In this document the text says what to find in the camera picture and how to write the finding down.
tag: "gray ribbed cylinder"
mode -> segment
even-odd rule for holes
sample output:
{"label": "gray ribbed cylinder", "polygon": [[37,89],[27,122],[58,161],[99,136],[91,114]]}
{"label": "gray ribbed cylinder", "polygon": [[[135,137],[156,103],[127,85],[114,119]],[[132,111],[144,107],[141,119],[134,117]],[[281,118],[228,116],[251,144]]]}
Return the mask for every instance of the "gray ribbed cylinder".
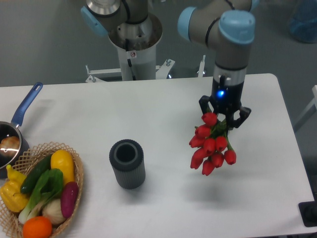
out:
{"label": "gray ribbed cylinder", "polygon": [[144,182],[143,150],[137,142],[125,139],[115,143],[110,150],[109,159],[121,187],[134,189]]}

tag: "red tulip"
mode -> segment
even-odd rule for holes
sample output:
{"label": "red tulip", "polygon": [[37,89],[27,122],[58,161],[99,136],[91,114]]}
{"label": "red tulip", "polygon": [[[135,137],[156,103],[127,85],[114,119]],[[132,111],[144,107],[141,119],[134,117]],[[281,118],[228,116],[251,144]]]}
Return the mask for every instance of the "red tulip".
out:
{"label": "red tulip", "polygon": [[234,150],[227,150],[224,153],[224,159],[226,160],[227,164],[229,164],[229,165],[235,164],[237,161],[236,152],[234,152]]}
{"label": "red tulip", "polygon": [[209,156],[212,155],[216,150],[216,141],[212,138],[208,138],[204,142],[203,149]]}
{"label": "red tulip", "polygon": [[210,160],[205,160],[203,163],[203,171],[202,174],[208,176],[214,170],[214,164]]}
{"label": "red tulip", "polygon": [[198,169],[199,166],[202,164],[204,158],[206,158],[208,155],[206,152],[203,150],[203,148],[200,148],[195,151],[192,157],[192,161],[190,164],[190,168],[192,169]]}
{"label": "red tulip", "polygon": [[194,135],[194,137],[190,140],[189,145],[192,148],[202,147],[204,145],[204,142],[205,142],[205,138],[201,138],[201,137]]}
{"label": "red tulip", "polygon": [[211,158],[212,163],[216,168],[219,168],[222,166],[224,161],[224,156],[221,153],[215,153]]}
{"label": "red tulip", "polygon": [[208,126],[214,126],[217,124],[217,115],[215,113],[205,113],[203,114],[202,119]]}
{"label": "red tulip", "polygon": [[195,130],[195,135],[200,138],[206,138],[210,136],[210,127],[207,125],[201,125]]}
{"label": "red tulip", "polygon": [[216,150],[221,152],[223,151],[228,145],[228,142],[224,136],[218,136],[216,138]]}
{"label": "red tulip", "polygon": [[190,163],[190,168],[191,169],[198,169],[199,166],[202,164],[204,159],[193,159],[192,158],[192,161]]}

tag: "tulip bouquet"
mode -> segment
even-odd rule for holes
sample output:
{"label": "tulip bouquet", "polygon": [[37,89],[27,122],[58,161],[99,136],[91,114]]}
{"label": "tulip bouquet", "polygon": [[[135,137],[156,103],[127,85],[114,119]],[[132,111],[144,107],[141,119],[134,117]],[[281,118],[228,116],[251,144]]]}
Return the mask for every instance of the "tulip bouquet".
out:
{"label": "tulip bouquet", "polygon": [[229,165],[236,163],[237,156],[228,139],[226,120],[219,121],[211,112],[203,114],[202,120],[205,124],[195,127],[195,135],[189,142],[192,148],[198,147],[190,168],[198,169],[203,164],[202,174],[208,176],[215,168],[221,167],[224,160]]}

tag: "cucumber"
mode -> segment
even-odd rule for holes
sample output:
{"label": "cucumber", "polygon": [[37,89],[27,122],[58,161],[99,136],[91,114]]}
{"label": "cucumber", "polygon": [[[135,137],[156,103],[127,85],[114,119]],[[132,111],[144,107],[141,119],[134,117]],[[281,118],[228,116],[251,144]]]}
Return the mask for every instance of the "cucumber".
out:
{"label": "cucumber", "polygon": [[33,191],[42,173],[51,168],[51,157],[51,154],[47,155],[33,168],[33,170],[29,173],[29,175],[26,177],[23,184],[21,185],[21,193],[30,193]]}

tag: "gray floor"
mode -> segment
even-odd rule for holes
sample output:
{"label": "gray floor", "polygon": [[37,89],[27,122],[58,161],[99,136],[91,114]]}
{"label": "gray floor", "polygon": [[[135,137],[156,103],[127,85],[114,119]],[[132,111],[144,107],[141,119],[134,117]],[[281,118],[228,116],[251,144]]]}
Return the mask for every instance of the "gray floor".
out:
{"label": "gray floor", "polygon": [[[174,77],[195,76],[206,56],[212,75],[215,53],[185,42],[176,31],[180,12],[187,6],[204,6],[209,0],[153,0],[154,13],[162,22],[157,64],[176,61]],[[279,79],[285,104],[293,122],[313,98],[317,84],[317,44],[304,44],[290,37],[287,21],[296,0],[261,0],[253,12],[256,39],[248,73],[272,73]],[[115,48],[107,38],[95,36],[80,16],[82,0],[0,1],[0,87],[82,83],[90,69],[118,68]],[[309,178],[317,175],[317,115],[296,133]]]}

